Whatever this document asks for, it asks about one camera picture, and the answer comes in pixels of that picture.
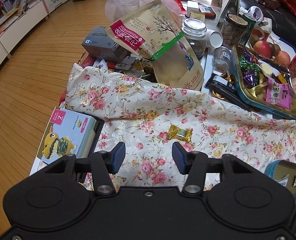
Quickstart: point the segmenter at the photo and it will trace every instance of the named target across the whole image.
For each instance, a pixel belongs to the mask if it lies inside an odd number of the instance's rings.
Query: pink snack package
[[[279,84],[274,79],[268,78],[266,102],[290,110],[291,95],[289,84]]]

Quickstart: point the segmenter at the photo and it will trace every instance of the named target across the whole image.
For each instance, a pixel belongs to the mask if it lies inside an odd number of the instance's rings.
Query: kiwi
[[[270,47],[270,51],[271,51],[271,57],[275,54],[275,46],[274,44],[268,42],[269,47]]]
[[[251,46],[254,46],[258,41],[260,41],[260,39],[257,35],[251,35],[249,38]]]
[[[280,47],[279,47],[278,44],[273,44],[273,45],[275,46],[275,53],[274,53],[274,56],[277,56],[281,49],[280,49]]]

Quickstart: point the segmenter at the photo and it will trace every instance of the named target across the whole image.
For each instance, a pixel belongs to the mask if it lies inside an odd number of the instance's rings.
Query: snack bag
[[[290,110],[291,95],[289,84],[279,84],[268,78],[266,102]]]
[[[158,83],[201,89],[203,69],[161,0],[140,7],[105,31],[125,49],[152,61]]]

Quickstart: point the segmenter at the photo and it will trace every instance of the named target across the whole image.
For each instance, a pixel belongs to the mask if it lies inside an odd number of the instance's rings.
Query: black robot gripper
[[[289,229],[292,194],[233,155],[208,158],[175,142],[172,157],[188,174],[181,192],[166,182],[116,192],[109,173],[119,171],[125,154],[120,142],[88,158],[64,156],[13,186],[3,200],[12,227],[0,240],[296,239]],[[77,182],[85,172],[92,173],[94,191]],[[210,191],[207,173],[220,174]]]

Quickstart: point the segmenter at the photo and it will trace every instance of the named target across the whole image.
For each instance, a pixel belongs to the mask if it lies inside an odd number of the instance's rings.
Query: gray box
[[[104,29],[105,27],[94,28],[82,42],[82,46],[93,57],[121,63],[129,51],[115,43]]]

